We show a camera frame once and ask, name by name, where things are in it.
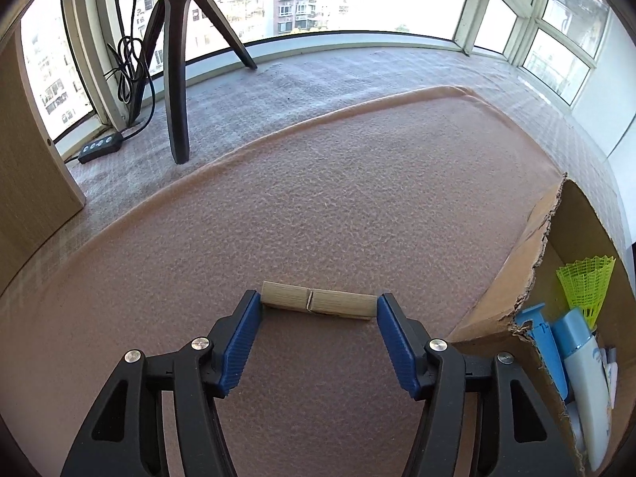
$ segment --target yellow-green shuttlecock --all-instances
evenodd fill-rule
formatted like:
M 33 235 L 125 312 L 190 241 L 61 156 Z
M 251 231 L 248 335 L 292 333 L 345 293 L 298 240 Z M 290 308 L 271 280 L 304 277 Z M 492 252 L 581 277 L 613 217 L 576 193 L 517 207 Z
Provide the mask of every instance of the yellow-green shuttlecock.
M 613 257 L 595 256 L 568 263 L 556 271 L 570 309 L 581 309 L 590 330 L 603 306 L 615 261 Z

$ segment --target cardboard box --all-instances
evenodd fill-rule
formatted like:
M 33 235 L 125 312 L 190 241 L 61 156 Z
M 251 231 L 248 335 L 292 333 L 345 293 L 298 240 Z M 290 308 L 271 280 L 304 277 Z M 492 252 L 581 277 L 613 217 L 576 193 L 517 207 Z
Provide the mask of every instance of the cardboard box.
M 556 270 L 566 263 L 594 255 L 616 258 L 597 325 L 603 342 L 617 347 L 619 364 L 609 449 L 601 468 L 590 473 L 599 475 L 619 448 L 634 409 L 636 300 L 614 243 L 581 189 L 567 176 L 535 205 L 523 234 L 497 277 L 449 337 L 463 353 L 494 356 L 507 351 L 516 357 L 548 406 L 570 446 L 573 459 L 579 462 L 582 476 L 586 474 L 574 447 L 564 403 L 533 341 L 514 323 L 514 315 L 544 302 L 547 320 L 562 317 L 569 307 Z

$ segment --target black cable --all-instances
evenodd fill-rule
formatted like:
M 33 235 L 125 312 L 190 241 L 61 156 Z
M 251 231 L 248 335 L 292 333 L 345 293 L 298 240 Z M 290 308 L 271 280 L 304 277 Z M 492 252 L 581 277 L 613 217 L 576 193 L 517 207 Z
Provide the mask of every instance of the black cable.
M 106 72 L 104 76 L 106 79 L 110 79 L 115 74 L 119 74 L 117 83 L 117 98 L 120 102 L 128 105 L 130 103 L 130 97 L 132 94 L 132 86 L 134 83 L 148 79 L 150 84 L 150 93 L 152 95 L 152 108 L 150 114 L 145 123 L 132 134 L 124 136 L 124 141 L 129 140 L 134 136 L 141 133 L 153 119 L 155 115 L 155 108 L 157 106 L 157 94 L 155 92 L 155 85 L 153 83 L 152 75 L 147 61 L 145 60 L 145 47 L 143 40 L 134 36 L 135 30 L 135 11 L 137 9 L 137 0 L 132 0 L 132 12 L 130 13 L 130 35 L 123 35 L 117 44 L 117 50 L 112 45 L 107 45 L 109 52 L 112 54 L 116 68 L 113 68 L 109 72 Z M 117 19 L 119 21 L 120 30 L 123 32 L 124 26 L 122 21 L 122 13 L 119 10 L 117 12 Z M 139 44 L 139 55 L 135 50 L 135 44 Z M 143 72 L 136 78 L 137 66 L 141 63 Z

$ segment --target blue plastic object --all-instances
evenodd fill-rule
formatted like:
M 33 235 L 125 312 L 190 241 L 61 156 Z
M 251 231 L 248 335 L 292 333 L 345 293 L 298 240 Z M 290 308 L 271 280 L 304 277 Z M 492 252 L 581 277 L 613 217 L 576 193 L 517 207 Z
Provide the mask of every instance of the blue plastic object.
M 548 372 L 556 385 L 556 389 L 561 395 L 561 399 L 565 400 L 567 397 L 567 380 L 565 379 L 563 362 L 559 356 L 550 325 L 543 319 L 541 309 L 544 306 L 545 303 L 540 303 L 526 308 L 519 312 L 514 320 L 519 326 L 526 322 L 532 322 L 532 330 L 528 332 L 528 335 L 534 339 L 546 368 L 548 368 Z
M 558 321 L 552 323 L 556 345 L 566 359 L 592 337 L 580 308 L 573 308 Z
M 411 398 L 416 398 L 421 386 L 417 379 L 415 354 L 411 351 L 405 334 L 384 296 L 378 298 L 377 321 L 400 386 L 411 395 Z
M 254 293 L 223 354 L 223 374 L 219 379 L 219 388 L 225 395 L 239 384 L 260 323 L 261 296 Z

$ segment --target blue plastic clip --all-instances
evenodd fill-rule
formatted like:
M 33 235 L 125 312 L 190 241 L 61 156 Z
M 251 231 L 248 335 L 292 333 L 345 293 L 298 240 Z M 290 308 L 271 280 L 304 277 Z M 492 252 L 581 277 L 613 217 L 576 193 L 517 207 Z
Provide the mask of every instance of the blue plastic clip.
M 567 397 L 567 380 L 565 379 L 563 362 L 552 336 L 550 325 L 543 319 L 541 309 L 544 306 L 546 306 L 545 303 L 540 303 L 526 308 L 519 312 L 514 320 L 519 326 L 526 322 L 532 322 L 532 330 L 528 332 L 528 335 L 534 339 L 546 368 L 548 368 L 548 372 L 556 385 L 556 389 L 561 395 L 561 399 L 565 400 Z

